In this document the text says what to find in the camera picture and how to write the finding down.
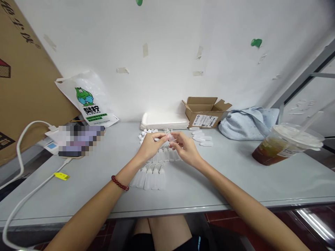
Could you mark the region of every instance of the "black shorts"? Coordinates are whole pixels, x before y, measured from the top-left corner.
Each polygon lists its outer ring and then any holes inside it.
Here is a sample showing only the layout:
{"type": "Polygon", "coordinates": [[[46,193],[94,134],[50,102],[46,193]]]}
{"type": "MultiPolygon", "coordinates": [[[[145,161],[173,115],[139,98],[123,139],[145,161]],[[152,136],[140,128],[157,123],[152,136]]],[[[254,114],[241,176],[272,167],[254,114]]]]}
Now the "black shorts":
{"type": "MultiPolygon", "coordinates": [[[[137,234],[131,237],[127,245],[127,251],[147,250],[155,251],[154,240],[151,234],[137,234]]],[[[177,247],[175,251],[208,251],[208,240],[204,237],[193,236],[181,246],[177,247]]]]}

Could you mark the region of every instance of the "table surface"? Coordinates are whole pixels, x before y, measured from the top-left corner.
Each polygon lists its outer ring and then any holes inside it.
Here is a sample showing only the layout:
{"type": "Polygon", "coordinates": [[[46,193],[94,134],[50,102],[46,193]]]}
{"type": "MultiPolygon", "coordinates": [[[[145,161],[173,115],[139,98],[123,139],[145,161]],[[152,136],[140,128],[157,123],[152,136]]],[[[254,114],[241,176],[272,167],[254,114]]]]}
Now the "table surface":
{"type": "MultiPolygon", "coordinates": [[[[68,221],[139,149],[139,123],[117,123],[82,159],[72,160],[63,181],[50,180],[16,214],[11,226],[48,225],[68,221]]],[[[217,129],[203,129],[213,147],[199,146],[201,156],[266,207],[335,201],[335,173],[304,153],[272,166],[256,162],[251,153],[260,141],[234,141],[217,129]]],[[[184,130],[191,136],[191,131],[184,130]]],[[[0,227],[15,205],[64,162],[53,156],[0,202],[0,227]]],[[[165,164],[166,190],[130,188],[109,218],[145,217],[230,209],[227,201],[197,170],[183,161],[165,164]]]]}

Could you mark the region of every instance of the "cup lid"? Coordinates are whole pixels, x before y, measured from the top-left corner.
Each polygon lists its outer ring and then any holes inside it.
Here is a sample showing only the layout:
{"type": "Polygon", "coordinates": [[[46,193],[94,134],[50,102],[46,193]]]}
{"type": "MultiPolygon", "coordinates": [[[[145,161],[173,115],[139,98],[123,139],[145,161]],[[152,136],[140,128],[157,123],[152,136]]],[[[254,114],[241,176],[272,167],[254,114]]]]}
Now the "cup lid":
{"type": "Polygon", "coordinates": [[[306,129],[300,133],[301,128],[302,126],[300,125],[290,123],[281,123],[273,126],[273,129],[282,135],[284,139],[293,144],[298,144],[300,147],[310,149],[323,146],[322,141],[324,141],[325,138],[321,134],[311,129],[306,129]]]}

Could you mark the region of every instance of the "left hand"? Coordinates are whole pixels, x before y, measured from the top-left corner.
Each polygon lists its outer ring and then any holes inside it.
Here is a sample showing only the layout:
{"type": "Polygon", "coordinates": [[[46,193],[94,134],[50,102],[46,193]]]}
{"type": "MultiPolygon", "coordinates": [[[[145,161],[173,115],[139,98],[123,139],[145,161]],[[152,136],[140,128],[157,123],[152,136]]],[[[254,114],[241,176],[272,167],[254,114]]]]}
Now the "left hand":
{"type": "Polygon", "coordinates": [[[159,148],[168,140],[168,137],[163,132],[147,133],[143,143],[137,152],[137,156],[144,158],[145,161],[151,159],[158,152],[159,148]]]}

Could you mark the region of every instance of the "hand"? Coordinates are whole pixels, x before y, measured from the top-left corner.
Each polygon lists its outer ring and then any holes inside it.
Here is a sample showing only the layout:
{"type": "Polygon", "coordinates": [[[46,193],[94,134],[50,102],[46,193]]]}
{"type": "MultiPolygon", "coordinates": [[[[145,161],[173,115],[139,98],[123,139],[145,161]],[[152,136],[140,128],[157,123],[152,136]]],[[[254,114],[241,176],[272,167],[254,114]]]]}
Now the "hand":
{"type": "Polygon", "coordinates": [[[144,158],[145,161],[151,159],[158,152],[159,148],[168,140],[167,136],[163,132],[147,133],[144,137],[143,143],[137,152],[137,156],[144,158]]]}
{"type": "Polygon", "coordinates": [[[187,137],[183,132],[172,132],[171,135],[174,136],[178,144],[170,142],[170,148],[175,148],[183,161],[197,168],[203,159],[195,146],[194,140],[187,137]]]}

